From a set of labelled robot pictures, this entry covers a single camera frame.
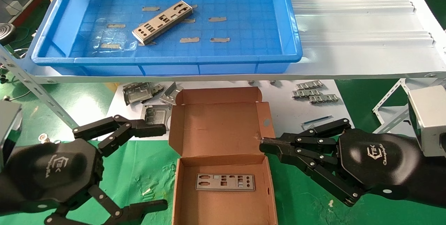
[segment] white shelf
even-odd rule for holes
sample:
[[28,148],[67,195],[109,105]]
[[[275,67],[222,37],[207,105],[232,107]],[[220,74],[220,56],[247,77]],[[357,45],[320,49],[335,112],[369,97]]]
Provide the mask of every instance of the white shelf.
[[446,78],[446,33],[424,0],[292,0],[304,57],[284,74],[61,76],[29,60],[38,83],[271,79]]

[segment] gray tape piece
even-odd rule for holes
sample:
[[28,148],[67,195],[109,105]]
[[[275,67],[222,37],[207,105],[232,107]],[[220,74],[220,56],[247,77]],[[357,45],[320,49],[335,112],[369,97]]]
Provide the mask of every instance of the gray tape piece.
[[191,43],[191,42],[198,42],[200,41],[199,37],[195,37],[195,38],[181,38],[180,39],[180,43]]
[[144,45],[143,43],[138,43],[138,46],[154,46],[154,45],[156,45],[156,42],[155,41],[152,41],[152,42],[150,42],[149,44],[146,44],[146,45]]
[[121,49],[120,44],[101,44],[101,48],[110,48],[110,49]]
[[153,12],[153,11],[158,11],[160,8],[157,6],[145,6],[142,8],[143,12]]
[[107,28],[124,28],[125,24],[108,24]]
[[230,38],[210,38],[211,42],[229,42]]
[[195,23],[195,19],[183,19],[182,23]]
[[212,17],[209,18],[209,22],[222,22],[222,21],[226,21],[227,18],[226,17]]

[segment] cardboard box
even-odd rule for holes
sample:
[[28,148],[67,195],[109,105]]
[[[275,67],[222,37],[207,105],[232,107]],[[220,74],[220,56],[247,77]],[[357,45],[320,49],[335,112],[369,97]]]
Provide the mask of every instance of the cardboard box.
[[[257,87],[182,90],[172,108],[169,145],[177,162],[173,225],[276,225],[262,137],[275,137]],[[254,192],[198,191],[197,174],[253,174]]]

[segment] metal shelf frame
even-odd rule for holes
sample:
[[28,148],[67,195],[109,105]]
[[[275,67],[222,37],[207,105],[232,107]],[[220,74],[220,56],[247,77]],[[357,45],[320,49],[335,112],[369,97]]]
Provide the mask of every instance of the metal shelf frame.
[[[395,93],[395,91],[402,87],[406,94],[409,94],[410,90],[417,90],[423,87],[432,87],[442,85],[443,87],[446,85],[446,79],[438,78],[438,79],[400,79],[395,85],[390,88],[390,90],[384,95],[384,97],[376,104],[376,106],[372,109],[372,112],[376,115],[381,126],[379,126],[373,133],[390,133],[393,128],[400,125],[404,120],[408,120],[409,116],[409,108],[408,105],[404,106],[393,106],[393,107],[383,107],[382,105],[387,101],[390,96]],[[405,134],[408,136],[413,136],[413,130],[407,129],[405,127],[397,128],[398,131],[395,133]]]
[[[446,78],[446,33],[424,0],[292,0],[292,2],[304,57],[299,63],[291,64],[283,74],[63,76],[53,68],[35,65],[29,55],[21,60],[16,59],[2,46],[0,46],[0,62],[4,63],[11,73],[69,127],[75,127],[77,124],[41,84]],[[54,9],[54,4],[50,5],[49,10]],[[37,42],[38,39],[32,42],[30,50]]]

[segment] metal screw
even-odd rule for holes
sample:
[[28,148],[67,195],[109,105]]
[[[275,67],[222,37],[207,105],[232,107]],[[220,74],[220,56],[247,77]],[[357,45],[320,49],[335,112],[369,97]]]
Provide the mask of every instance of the metal screw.
[[49,137],[48,137],[48,135],[46,134],[46,133],[42,133],[41,135],[39,135],[39,141],[40,141],[40,143],[47,143],[47,142],[51,142],[50,140],[49,140]]

